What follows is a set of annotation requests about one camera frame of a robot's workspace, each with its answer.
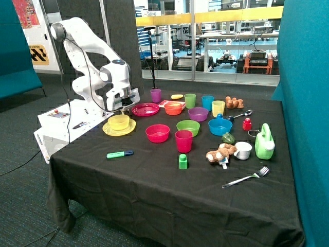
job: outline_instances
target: green marker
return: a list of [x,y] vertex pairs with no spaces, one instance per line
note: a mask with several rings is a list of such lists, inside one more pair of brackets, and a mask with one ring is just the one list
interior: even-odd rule
[[118,157],[124,157],[124,156],[130,156],[133,155],[134,151],[133,150],[128,150],[128,151],[122,151],[122,152],[116,152],[116,153],[108,153],[106,155],[106,158],[108,160],[112,159],[112,158],[118,158]]

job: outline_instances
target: green cup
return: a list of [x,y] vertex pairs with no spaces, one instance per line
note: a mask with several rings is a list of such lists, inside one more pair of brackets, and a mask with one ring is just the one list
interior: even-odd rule
[[195,100],[196,100],[196,95],[195,94],[185,94],[185,104],[187,109],[191,109],[195,107]]

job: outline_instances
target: toy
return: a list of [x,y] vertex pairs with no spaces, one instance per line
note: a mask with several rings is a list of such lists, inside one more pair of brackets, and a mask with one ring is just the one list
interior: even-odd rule
[[230,155],[234,154],[237,151],[236,146],[222,143],[216,151],[210,151],[206,154],[206,158],[211,163],[220,162],[225,158],[230,159]]
[[245,130],[245,131],[249,131],[251,130],[251,121],[250,121],[250,118],[246,118],[244,121],[243,121],[243,124],[242,124],[242,128]]
[[243,109],[244,105],[243,105],[243,100],[242,99],[236,99],[236,98],[231,98],[230,96],[227,96],[225,98],[226,100],[226,107],[228,109]]

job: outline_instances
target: teal partition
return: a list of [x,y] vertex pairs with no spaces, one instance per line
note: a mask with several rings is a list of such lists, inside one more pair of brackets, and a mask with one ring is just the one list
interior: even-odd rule
[[42,87],[12,0],[1,1],[0,99]]
[[285,1],[280,83],[306,246],[329,246],[329,2]]

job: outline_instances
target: silver fork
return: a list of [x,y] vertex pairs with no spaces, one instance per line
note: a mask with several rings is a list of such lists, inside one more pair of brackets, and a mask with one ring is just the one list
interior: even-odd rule
[[266,173],[268,173],[268,171],[269,171],[269,169],[266,166],[264,166],[262,169],[260,169],[259,171],[255,172],[253,175],[247,176],[247,177],[245,177],[243,179],[235,180],[235,181],[233,181],[231,183],[228,183],[228,184],[224,184],[222,186],[222,188],[223,189],[226,189],[226,188],[232,186],[233,184],[237,184],[237,183],[239,183],[241,181],[244,181],[244,180],[246,180],[248,178],[258,178],[259,179],[259,178],[263,177]]

